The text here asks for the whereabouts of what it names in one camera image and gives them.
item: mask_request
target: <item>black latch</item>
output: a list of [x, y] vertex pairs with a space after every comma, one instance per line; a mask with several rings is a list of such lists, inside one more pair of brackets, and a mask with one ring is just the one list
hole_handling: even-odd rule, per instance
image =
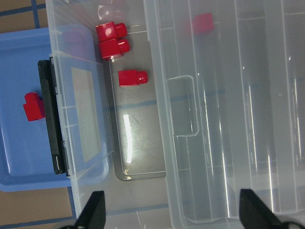
[[69, 176], [65, 142], [62, 139], [57, 107], [56, 78], [52, 57], [49, 60], [38, 61], [38, 71], [54, 172], [66, 173]]

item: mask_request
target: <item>red plastic part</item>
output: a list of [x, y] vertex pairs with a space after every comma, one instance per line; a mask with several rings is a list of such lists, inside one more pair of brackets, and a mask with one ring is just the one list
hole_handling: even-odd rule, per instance
[[119, 71], [119, 85], [124, 86], [134, 86], [140, 85], [148, 82], [148, 75], [146, 71], [137, 70], [125, 70]]
[[213, 16], [211, 13], [205, 13], [195, 16], [192, 21], [193, 33], [195, 35], [204, 35], [214, 29]]
[[127, 35], [124, 23], [114, 24], [113, 21], [95, 27], [100, 42], [122, 38]]
[[24, 98], [26, 104], [23, 105], [23, 108], [29, 121], [35, 121], [46, 117], [43, 101], [39, 98], [37, 93], [27, 93]]
[[105, 60], [111, 60], [118, 58], [123, 55], [123, 53], [129, 52], [130, 46], [126, 39], [112, 39], [105, 42], [99, 43], [99, 48], [101, 56]]

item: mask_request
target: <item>clear plastic container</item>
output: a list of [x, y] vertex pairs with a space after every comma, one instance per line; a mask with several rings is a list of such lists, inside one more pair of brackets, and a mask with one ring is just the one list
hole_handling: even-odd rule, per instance
[[[274, 213], [304, 223], [303, 1], [54, 0], [47, 12], [77, 214], [92, 191], [104, 190], [106, 228], [236, 229], [239, 191], [252, 188]], [[209, 12], [214, 30], [196, 35], [194, 17]], [[150, 138], [160, 131], [165, 178], [116, 176], [121, 152], [106, 79], [133, 59], [101, 62], [95, 26], [108, 21], [142, 36], [132, 44], [133, 67], [152, 65], [151, 117], [160, 130]], [[136, 49], [148, 44], [150, 52]], [[114, 100], [116, 86], [112, 80]], [[134, 115], [129, 108], [114, 109]], [[145, 164], [140, 173], [147, 173], [153, 163], [138, 159], [134, 168]], [[158, 163], [150, 170], [164, 172]]]

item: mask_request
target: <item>red object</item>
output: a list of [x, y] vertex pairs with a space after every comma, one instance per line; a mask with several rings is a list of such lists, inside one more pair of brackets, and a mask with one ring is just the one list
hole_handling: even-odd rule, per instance
[[37, 93], [27, 93], [24, 98], [26, 104], [23, 105], [23, 108], [29, 121], [35, 121], [46, 117], [43, 101], [39, 98]]
[[127, 35], [124, 23], [114, 24], [113, 21], [95, 27], [100, 42], [122, 38]]
[[101, 56], [105, 60], [111, 60], [118, 58], [125, 52], [129, 52], [130, 46], [126, 39], [112, 39], [105, 42], [99, 43]]
[[148, 82], [148, 75], [146, 71], [125, 70], [119, 71], [119, 85], [134, 86]]
[[211, 13], [205, 13], [195, 16], [192, 21], [193, 33], [203, 35], [213, 31], [214, 22]]

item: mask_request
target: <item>blue tray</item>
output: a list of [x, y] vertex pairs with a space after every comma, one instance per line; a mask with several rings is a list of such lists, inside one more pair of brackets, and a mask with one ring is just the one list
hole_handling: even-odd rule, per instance
[[70, 186], [53, 171], [46, 120], [29, 122], [24, 96], [41, 96], [37, 62], [51, 53], [49, 31], [0, 34], [0, 190]]

